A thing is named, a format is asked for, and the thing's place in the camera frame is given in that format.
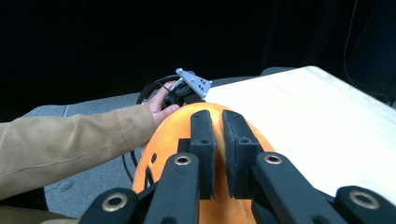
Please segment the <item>gray surface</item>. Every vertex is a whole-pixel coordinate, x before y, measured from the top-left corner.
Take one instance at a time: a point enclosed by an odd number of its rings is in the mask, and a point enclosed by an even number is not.
[[[289,70],[289,68],[271,68],[263,71],[262,76]],[[213,80],[213,86],[224,85],[252,77],[230,77]],[[83,102],[75,105],[44,105],[40,106],[25,117],[60,116],[67,117],[75,114],[97,114],[117,108],[134,105],[138,93],[110,97],[100,100]],[[134,167],[130,157],[127,164],[132,174]],[[129,181],[122,165],[121,157],[105,164],[70,176],[64,180],[45,187],[49,210],[69,217],[81,217],[92,201],[106,190],[114,188],[129,189]]]

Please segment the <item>finger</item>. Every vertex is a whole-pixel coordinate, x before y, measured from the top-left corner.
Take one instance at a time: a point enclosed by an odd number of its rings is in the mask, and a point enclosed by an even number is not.
[[[154,121],[157,126],[160,125],[167,117],[169,117],[171,114],[173,114],[175,111],[179,110],[180,106],[178,105],[170,105],[166,107],[163,111],[159,112],[156,114],[156,120]]]
[[[154,100],[155,103],[160,104],[163,102],[163,99],[165,98],[165,96],[167,96],[169,94],[169,89],[172,88],[172,86],[175,84],[175,81],[170,81],[170,82],[166,82],[164,84],[164,87],[161,87],[157,94],[155,94],[152,99]]]

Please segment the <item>screw hole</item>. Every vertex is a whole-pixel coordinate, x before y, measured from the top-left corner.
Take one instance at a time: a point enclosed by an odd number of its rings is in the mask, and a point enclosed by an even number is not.
[[[279,158],[276,155],[268,155],[266,157],[264,157],[264,159],[268,162],[268,163],[272,163],[272,164],[280,164],[282,163],[282,159]]]
[[[114,193],[107,198],[102,203],[103,210],[107,212],[115,212],[120,210],[128,202],[128,198],[123,193]]]
[[[379,208],[379,201],[373,197],[371,194],[368,194],[363,191],[353,190],[349,193],[349,198],[353,203],[367,208],[367,209],[377,209]]]
[[[174,162],[177,165],[187,165],[191,162],[191,159],[190,159],[190,157],[187,157],[187,156],[179,156],[179,157],[175,158]]]
[[[121,202],[120,197],[115,197],[115,198],[110,199],[110,201],[108,201],[108,203],[113,206],[119,204],[120,202]]]

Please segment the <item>jacket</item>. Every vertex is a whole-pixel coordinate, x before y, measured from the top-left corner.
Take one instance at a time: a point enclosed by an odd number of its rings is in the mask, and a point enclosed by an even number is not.
[[[148,105],[72,117],[34,117],[0,123],[0,200],[44,187],[145,144],[156,126]],[[64,218],[0,206],[0,223]],[[77,223],[49,220],[48,223]]]

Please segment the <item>hand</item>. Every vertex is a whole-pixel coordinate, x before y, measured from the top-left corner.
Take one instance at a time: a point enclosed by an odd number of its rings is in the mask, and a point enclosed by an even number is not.
[[[166,82],[164,86],[169,90],[176,82]],[[158,92],[148,101],[148,107],[151,111],[154,123],[158,127],[169,115],[180,109],[178,105],[170,105],[163,110],[163,99],[169,91],[161,87]]]

